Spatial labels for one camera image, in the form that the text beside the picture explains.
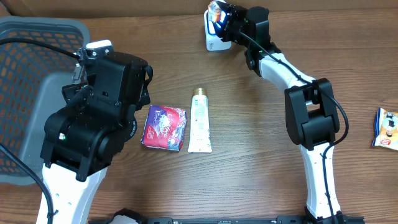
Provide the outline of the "red purple pad pack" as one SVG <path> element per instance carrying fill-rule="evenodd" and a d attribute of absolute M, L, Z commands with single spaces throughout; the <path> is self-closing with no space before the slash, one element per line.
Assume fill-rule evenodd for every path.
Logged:
<path fill-rule="evenodd" d="M 179 151 L 183 146 L 186 123 L 184 109 L 151 105 L 141 143 L 149 148 Z"/>

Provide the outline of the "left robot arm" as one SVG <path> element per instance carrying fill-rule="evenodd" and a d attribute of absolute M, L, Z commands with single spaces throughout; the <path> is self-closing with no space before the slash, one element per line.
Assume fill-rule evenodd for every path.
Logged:
<path fill-rule="evenodd" d="M 62 88 L 66 105 L 44 125 L 44 191 L 38 223 L 86 223 L 113 157 L 136 133 L 136 111 L 150 103 L 153 69 L 109 40 L 76 54 L 85 79 Z"/>

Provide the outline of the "orange kleenex tissue pack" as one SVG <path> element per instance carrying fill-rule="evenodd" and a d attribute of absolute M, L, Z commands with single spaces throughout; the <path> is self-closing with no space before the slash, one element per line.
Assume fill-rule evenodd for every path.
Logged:
<path fill-rule="evenodd" d="M 214 28 L 221 29 L 221 25 L 225 18 L 225 12 L 223 10 L 225 4 L 225 1 L 214 0 L 208 5 L 208 21 L 213 24 Z"/>

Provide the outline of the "white bamboo print tube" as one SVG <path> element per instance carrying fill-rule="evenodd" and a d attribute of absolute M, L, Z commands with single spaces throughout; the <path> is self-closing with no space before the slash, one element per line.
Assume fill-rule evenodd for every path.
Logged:
<path fill-rule="evenodd" d="M 211 153 L 208 97 L 204 88 L 193 90 L 190 110 L 189 153 Z"/>

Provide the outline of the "yellow snack bag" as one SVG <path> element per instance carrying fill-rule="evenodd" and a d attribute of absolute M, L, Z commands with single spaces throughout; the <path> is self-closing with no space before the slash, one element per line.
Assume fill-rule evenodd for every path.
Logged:
<path fill-rule="evenodd" d="M 397 112 L 388 112 L 383 108 L 377 110 L 372 146 L 397 150 Z"/>

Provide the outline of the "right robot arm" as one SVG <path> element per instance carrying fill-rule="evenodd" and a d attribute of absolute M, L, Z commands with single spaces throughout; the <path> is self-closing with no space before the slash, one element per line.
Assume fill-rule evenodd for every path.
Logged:
<path fill-rule="evenodd" d="M 285 124 L 290 140 L 302 153 L 307 182 L 308 223 L 344 223 L 336 198 L 333 149 L 342 140 L 331 82 L 315 79 L 295 68 L 271 40 L 269 10 L 212 1 L 208 19 L 223 42 L 246 47 L 248 68 L 284 93 Z"/>

